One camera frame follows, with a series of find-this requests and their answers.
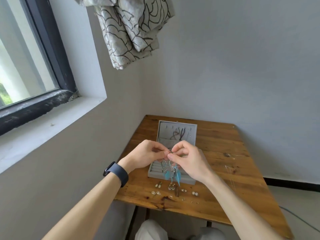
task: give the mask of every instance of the gray cable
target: gray cable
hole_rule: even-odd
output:
[[[315,228],[314,226],[310,225],[308,222],[306,222],[304,219],[301,219],[299,216],[297,216],[296,214],[294,214],[292,211],[282,207],[282,206],[279,206],[281,209],[284,209],[285,211],[293,214],[296,218],[298,218],[299,220],[303,221],[304,223],[306,223],[309,227],[313,228],[314,230],[316,230],[317,232],[320,232],[317,228]]]

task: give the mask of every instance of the gray pants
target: gray pants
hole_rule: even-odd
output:
[[[190,240],[225,240],[222,231],[217,228],[202,227],[198,236]],[[167,232],[154,220],[146,220],[141,224],[135,240],[168,240]]]

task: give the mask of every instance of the window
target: window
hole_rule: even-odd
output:
[[[76,85],[49,0],[0,0],[0,135],[66,103]]]

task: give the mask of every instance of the black window frame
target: black window frame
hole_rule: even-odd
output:
[[[20,0],[29,11],[59,88],[0,109],[0,136],[77,96],[78,91],[49,0]]]

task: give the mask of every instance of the wooden table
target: wooden table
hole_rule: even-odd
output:
[[[120,158],[145,139],[155,141],[159,120],[197,124],[196,146],[202,149],[214,171],[281,236],[293,238],[278,203],[270,193],[234,124],[146,115]],[[173,191],[168,190],[169,181],[162,180],[161,188],[155,188],[159,179],[149,178],[148,169],[149,166],[131,172],[128,183],[119,190],[115,199],[150,209],[231,224],[216,198],[202,183],[181,183],[180,188],[187,192],[180,190],[176,197]],[[152,191],[159,191],[161,195],[152,195]],[[192,191],[198,192],[199,196],[192,195]]]

